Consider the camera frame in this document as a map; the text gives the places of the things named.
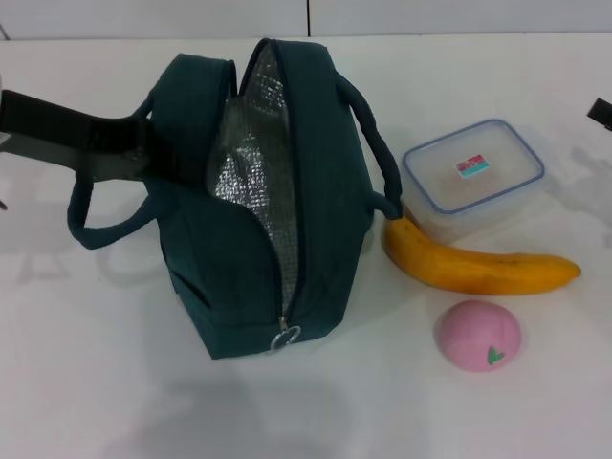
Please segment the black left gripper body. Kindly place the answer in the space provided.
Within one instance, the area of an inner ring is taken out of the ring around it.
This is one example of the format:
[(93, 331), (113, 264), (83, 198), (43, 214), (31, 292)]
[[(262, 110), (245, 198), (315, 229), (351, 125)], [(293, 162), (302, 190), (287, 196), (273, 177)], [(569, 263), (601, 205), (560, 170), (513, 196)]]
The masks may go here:
[(1, 92), (1, 151), (91, 176), (91, 117), (14, 91)]

